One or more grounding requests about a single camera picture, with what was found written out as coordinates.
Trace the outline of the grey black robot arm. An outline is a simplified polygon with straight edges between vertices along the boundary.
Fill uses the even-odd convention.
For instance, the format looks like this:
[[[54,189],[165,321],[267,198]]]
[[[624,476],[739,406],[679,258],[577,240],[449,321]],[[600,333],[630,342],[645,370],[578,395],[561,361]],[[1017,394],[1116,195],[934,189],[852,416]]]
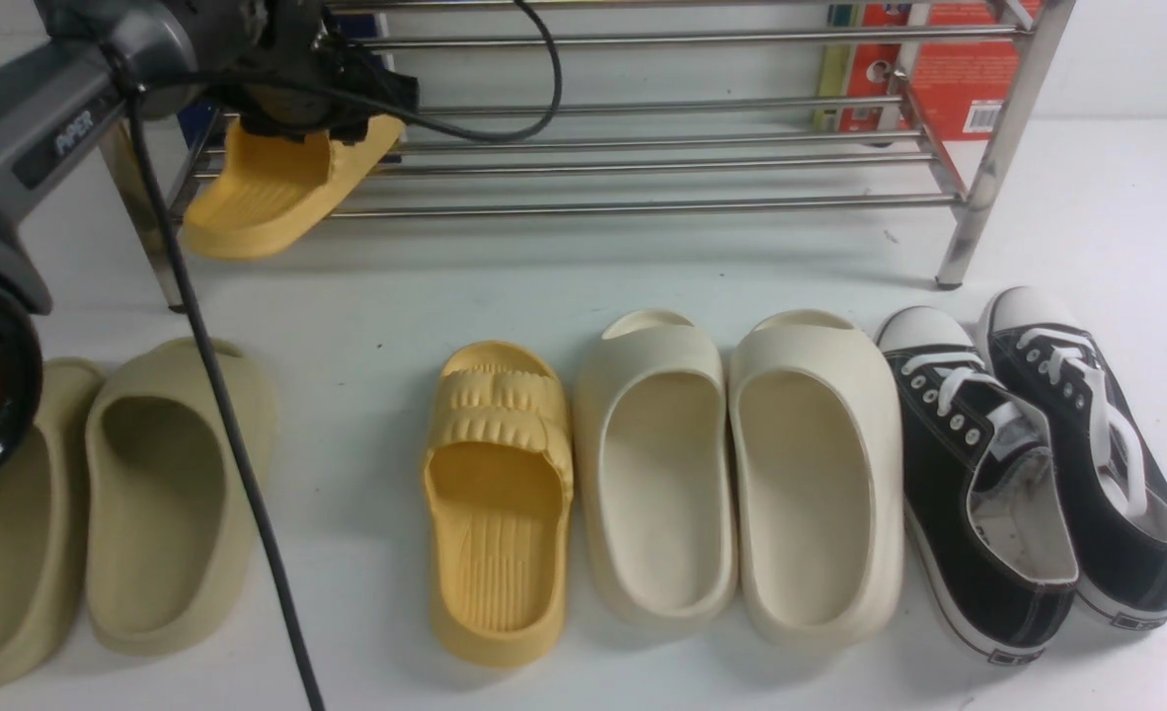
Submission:
[[[420,107],[420,82],[341,36],[322,1],[46,1],[49,40],[0,67],[0,468],[39,410],[33,316],[51,311],[18,229],[132,95],[145,120],[209,96],[264,135],[351,142],[377,109]]]

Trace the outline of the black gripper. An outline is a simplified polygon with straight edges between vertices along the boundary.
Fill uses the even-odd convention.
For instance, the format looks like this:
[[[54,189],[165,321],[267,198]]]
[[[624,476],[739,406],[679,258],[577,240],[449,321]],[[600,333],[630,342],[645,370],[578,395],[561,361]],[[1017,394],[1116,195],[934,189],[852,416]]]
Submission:
[[[284,78],[308,89],[322,88],[359,95],[389,107],[420,107],[420,82],[385,67],[366,48],[341,32],[322,1],[259,1],[267,22],[258,44],[232,64],[236,74]],[[280,135],[303,141],[323,134],[331,141],[358,144],[366,139],[375,110],[312,95],[310,91],[265,85],[214,88],[214,103],[239,114],[251,135]]]

